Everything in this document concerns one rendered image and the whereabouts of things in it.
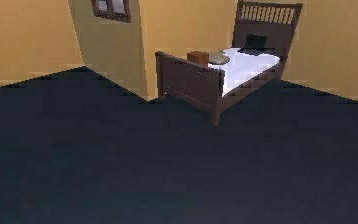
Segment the dark brown wooden bed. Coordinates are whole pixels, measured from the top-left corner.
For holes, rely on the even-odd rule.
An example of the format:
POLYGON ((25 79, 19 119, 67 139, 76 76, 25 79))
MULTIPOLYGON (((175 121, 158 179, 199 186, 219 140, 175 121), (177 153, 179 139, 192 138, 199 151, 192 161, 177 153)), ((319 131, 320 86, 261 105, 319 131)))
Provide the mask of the dark brown wooden bed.
POLYGON ((170 95, 207 112, 214 126, 222 112, 272 80, 282 77, 303 5, 238 0, 232 46, 224 65, 203 67, 161 51, 155 53, 158 96, 170 95), (267 36, 275 53, 238 52, 247 34, 267 36))

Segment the brown box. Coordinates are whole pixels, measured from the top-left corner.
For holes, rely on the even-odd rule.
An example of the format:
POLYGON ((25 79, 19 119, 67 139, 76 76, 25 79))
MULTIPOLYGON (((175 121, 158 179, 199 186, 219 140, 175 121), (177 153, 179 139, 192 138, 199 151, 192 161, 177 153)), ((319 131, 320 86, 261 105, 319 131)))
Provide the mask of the brown box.
POLYGON ((187 54, 187 60, 203 67, 207 67, 209 62, 209 54, 202 51, 192 51, 187 54))

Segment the black laptop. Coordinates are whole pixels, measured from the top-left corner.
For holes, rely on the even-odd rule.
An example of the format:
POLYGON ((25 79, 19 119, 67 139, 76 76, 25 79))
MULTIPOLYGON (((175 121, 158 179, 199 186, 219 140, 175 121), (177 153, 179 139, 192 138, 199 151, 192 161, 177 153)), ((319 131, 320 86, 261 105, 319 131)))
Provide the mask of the black laptop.
POLYGON ((238 47, 239 53, 253 56, 275 53, 275 49, 267 46, 267 36, 258 34, 247 34, 242 46, 238 47))

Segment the brown framed window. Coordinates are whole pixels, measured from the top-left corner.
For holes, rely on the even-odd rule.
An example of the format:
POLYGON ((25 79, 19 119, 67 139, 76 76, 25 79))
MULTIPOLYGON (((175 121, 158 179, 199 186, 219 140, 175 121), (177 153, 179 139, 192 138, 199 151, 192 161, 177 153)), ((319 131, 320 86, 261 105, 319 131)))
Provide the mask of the brown framed window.
POLYGON ((130 23, 130 0, 91 0, 95 17, 130 23))

